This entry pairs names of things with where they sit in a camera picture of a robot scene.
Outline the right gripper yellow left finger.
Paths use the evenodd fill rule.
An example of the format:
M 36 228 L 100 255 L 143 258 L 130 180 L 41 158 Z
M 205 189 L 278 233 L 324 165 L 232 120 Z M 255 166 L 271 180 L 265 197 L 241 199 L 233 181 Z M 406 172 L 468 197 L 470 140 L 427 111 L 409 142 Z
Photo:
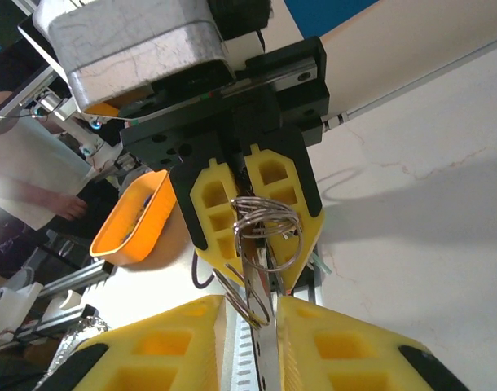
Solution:
M 41 390 L 219 390 L 222 296 L 205 296 L 84 341 Z

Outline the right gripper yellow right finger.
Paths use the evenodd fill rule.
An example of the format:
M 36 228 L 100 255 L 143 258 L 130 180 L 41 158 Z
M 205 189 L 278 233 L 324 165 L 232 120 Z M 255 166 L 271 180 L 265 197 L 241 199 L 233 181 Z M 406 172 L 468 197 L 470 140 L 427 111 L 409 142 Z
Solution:
M 465 390 L 417 340 L 296 297 L 279 298 L 283 390 Z

